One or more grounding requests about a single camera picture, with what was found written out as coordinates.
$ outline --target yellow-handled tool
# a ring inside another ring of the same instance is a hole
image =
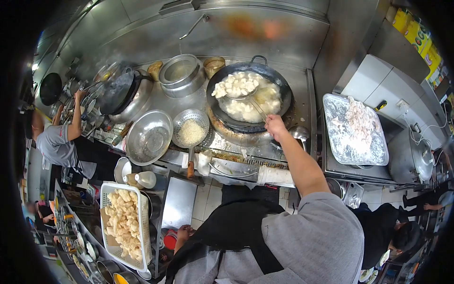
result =
[[[379,103],[378,106],[375,107],[374,109],[375,109],[375,111],[379,111],[380,109],[384,108],[387,104],[388,104],[388,102],[384,100],[381,103]]]

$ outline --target wok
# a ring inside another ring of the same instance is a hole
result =
[[[256,57],[261,57],[265,60],[265,64],[261,63],[254,63],[254,59]],[[265,123],[264,122],[259,122],[259,123],[249,123],[249,122],[244,122],[244,121],[237,121],[228,116],[220,107],[218,104],[218,101],[215,97],[211,96],[211,93],[214,91],[214,86],[215,84],[219,83],[227,77],[229,74],[233,74],[234,72],[238,71],[252,71],[256,72],[260,75],[262,75],[264,78],[267,78],[270,80],[272,83],[276,84],[279,86],[280,92],[281,92],[281,110],[277,113],[280,116],[283,116],[285,112],[288,110],[290,107],[290,102],[291,98],[293,96],[293,93],[290,89],[290,86],[288,85],[287,81],[285,78],[276,70],[268,66],[268,62],[265,57],[261,55],[256,55],[252,58],[250,62],[239,62],[239,63],[234,63],[230,64],[228,66],[225,66],[224,68],[220,69],[216,74],[213,75],[213,77],[210,79],[208,82],[207,86],[207,101],[208,104],[210,105],[211,110],[213,111],[213,114],[217,116],[224,124],[227,126],[230,126],[231,128],[234,128],[238,131],[242,132],[259,132],[259,131],[265,131]]]
[[[62,84],[60,75],[57,73],[47,74],[39,87],[41,102],[46,106],[53,105],[60,98],[61,92]]]

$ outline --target floor mat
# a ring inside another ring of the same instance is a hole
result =
[[[271,189],[266,186],[256,186],[250,190],[245,185],[224,184],[222,186],[222,204],[245,198],[268,200],[279,204],[279,188]]]

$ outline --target food tray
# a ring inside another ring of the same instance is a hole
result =
[[[366,152],[359,152],[354,145],[349,144],[350,137],[353,135],[353,130],[348,124],[346,117],[349,104],[350,101],[345,97],[332,94],[323,96],[326,129],[334,158],[341,164],[387,165],[390,156],[386,146],[385,135],[383,134],[378,115],[371,108],[369,108],[369,111],[375,117],[375,122],[378,123],[380,129],[378,131],[376,129],[372,130],[370,149]],[[343,123],[345,129],[342,131],[332,123],[335,117],[338,117],[339,122]]]
[[[101,228],[103,232],[103,242],[104,248],[106,249],[107,253],[111,255],[115,260],[123,263],[124,265],[131,267],[135,270],[145,272],[147,271],[147,265],[151,261],[151,243],[150,243],[150,234],[149,234],[149,223],[148,223],[148,199],[144,198],[140,191],[128,184],[117,184],[114,182],[105,182],[101,186],[101,205],[100,208],[104,208],[107,205],[111,205],[111,202],[107,195],[111,192],[114,192],[116,189],[126,189],[129,191],[134,191],[137,194],[137,204],[139,206],[138,210],[138,223],[139,223],[139,232],[140,232],[140,244],[142,246],[142,257],[143,261],[138,262],[135,259],[132,259],[129,255],[126,257],[122,257],[121,253],[123,249],[120,248],[120,244],[118,244],[114,238],[107,238],[106,233],[104,230],[106,229],[106,222],[101,217]]]

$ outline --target yellow box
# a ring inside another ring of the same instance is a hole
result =
[[[424,57],[424,61],[428,65],[430,69],[429,75],[427,75],[426,79],[429,79],[432,74],[437,70],[438,65],[441,63],[441,56],[438,54],[438,50],[435,47],[435,45],[432,45],[427,53],[427,55]]]
[[[410,21],[407,31],[404,33],[405,38],[413,45],[413,47],[421,54],[426,48],[429,41],[430,32],[426,27],[415,20]]]
[[[408,24],[413,19],[413,16],[407,11],[399,8],[396,17],[394,17],[393,26],[403,34],[408,27]]]

